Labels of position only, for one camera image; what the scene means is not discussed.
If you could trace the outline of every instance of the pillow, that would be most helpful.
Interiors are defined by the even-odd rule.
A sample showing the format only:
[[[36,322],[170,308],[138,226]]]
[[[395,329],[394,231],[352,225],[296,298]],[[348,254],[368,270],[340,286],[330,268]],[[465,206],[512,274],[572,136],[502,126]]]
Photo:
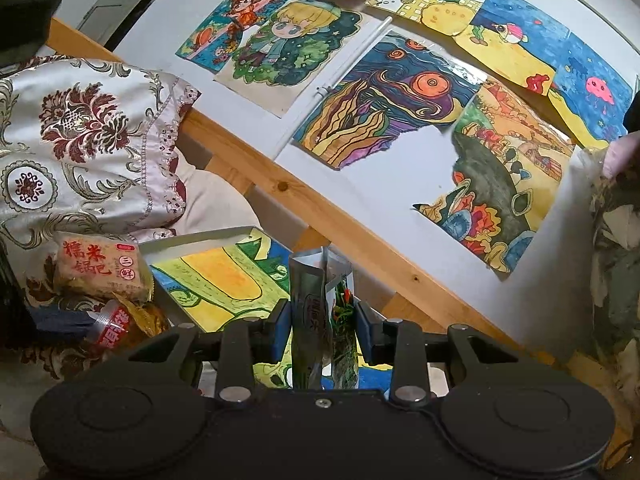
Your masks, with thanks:
[[[55,231],[172,235],[186,201],[175,139],[199,94],[173,75],[64,56],[0,78],[0,237],[32,303],[54,297]]]

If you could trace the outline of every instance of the blonde chibi character drawing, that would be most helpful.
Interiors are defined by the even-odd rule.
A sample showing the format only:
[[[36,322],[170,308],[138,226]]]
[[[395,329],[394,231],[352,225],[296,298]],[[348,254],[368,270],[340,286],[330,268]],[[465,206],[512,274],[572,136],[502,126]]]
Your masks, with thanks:
[[[281,8],[269,27],[262,28],[252,38],[239,57],[238,62],[252,72],[264,64],[273,65],[282,56],[282,50],[292,38],[325,32],[327,27],[340,18],[338,7],[315,0],[300,0]]]

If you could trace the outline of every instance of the metal bolt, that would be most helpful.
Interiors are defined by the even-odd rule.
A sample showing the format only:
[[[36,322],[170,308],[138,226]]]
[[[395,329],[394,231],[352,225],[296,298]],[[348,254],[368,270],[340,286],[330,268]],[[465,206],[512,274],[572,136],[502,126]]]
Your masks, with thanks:
[[[396,390],[396,397],[404,402],[419,402],[427,396],[420,386],[400,386]]]
[[[331,401],[329,399],[318,399],[316,400],[316,406],[318,408],[330,408]]]
[[[220,399],[226,402],[245,402],[251,397],[251,391],[244,386],[227,386],[220,392]]]

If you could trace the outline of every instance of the pink object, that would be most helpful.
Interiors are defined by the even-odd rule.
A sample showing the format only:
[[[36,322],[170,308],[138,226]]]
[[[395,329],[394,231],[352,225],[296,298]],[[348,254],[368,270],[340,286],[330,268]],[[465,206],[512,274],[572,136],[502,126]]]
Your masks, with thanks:
[[[640,148],[640,132],[633,132],[610,143],[604,157],[602,176],[612,179],[623,171]]]
[[[599,97],[610,105],[614,104],[613,95],[607,86],[607,82],[598,77],[590,77],[587,79],[587,92]]]
[[[517,26],[515,23],[507,23],[507,31],[509,34],[513,34],[519,40],[521,40],[524,36],[524,34],[522,33],[522,28]]]

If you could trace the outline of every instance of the red floral pattern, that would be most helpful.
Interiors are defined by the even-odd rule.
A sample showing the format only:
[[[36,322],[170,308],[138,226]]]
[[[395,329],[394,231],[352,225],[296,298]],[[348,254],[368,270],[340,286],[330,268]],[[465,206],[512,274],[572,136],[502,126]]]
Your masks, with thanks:
[[[54,143],[58,160],[68,155],[73,162],[82,163],[86,156],[113,153],[127,146],[129,136],[139,129],[127,129],[129,118],[116,112],[113,95],[98,93],[100,86],[94,83],[81,90],[76,83],[42,100],[40,135],[42,140]]]

